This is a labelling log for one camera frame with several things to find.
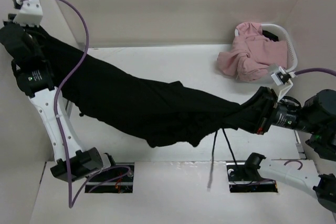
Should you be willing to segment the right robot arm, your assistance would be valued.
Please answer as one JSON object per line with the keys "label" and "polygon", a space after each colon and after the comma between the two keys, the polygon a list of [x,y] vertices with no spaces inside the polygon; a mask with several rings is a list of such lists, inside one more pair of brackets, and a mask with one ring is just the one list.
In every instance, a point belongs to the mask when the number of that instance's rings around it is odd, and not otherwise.
{"label": "right robot arm", "polygon": [[[295,106],[285,98],[267,114],[266,127],[278,126],[308,134],[301,145],[312,148],[321,159],[335,161],[335,91],[324,89]],[[258,153],[251,153],[244,163],[244,175],[253,181],[262,179],[284,183],[316,199],[325,209],[335,212],[335,175],[310,175],[294,170]]]}

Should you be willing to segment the black trousers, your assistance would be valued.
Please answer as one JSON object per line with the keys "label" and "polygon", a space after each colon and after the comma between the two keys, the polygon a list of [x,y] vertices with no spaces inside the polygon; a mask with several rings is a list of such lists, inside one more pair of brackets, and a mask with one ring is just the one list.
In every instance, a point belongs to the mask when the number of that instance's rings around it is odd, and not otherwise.
{"label": "black trousers", "polygon": [[73,72],[79,79],[80,112],[125,134],[147,141],[150,147],[178,142],[198,146],[209,134],[221,129],[251,132],[251,100],[230,102],[204,91],[184,87],[180,82],[160,82],[134,77],[119,68],[84,56],[69,72],[72,46],[39,28],[38,41],[61,89]]}

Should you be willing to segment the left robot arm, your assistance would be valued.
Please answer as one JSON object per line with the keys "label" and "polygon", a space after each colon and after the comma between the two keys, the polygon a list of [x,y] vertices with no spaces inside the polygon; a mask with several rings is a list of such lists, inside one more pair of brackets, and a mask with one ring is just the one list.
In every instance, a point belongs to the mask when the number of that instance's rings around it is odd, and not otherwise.
{"label": "left robot arm", "polygon": [[112,157],[101,155],[95,147],[85,149],[76,135],[37,36],[12,22],[6,22],[1,28],[1,44],[13,58],[11,65],[16,83],[38,111],[53,146],[56,164],[50,169],[52,175],[74,182],[100,171],[104,180],[113,181],[118,168]]}

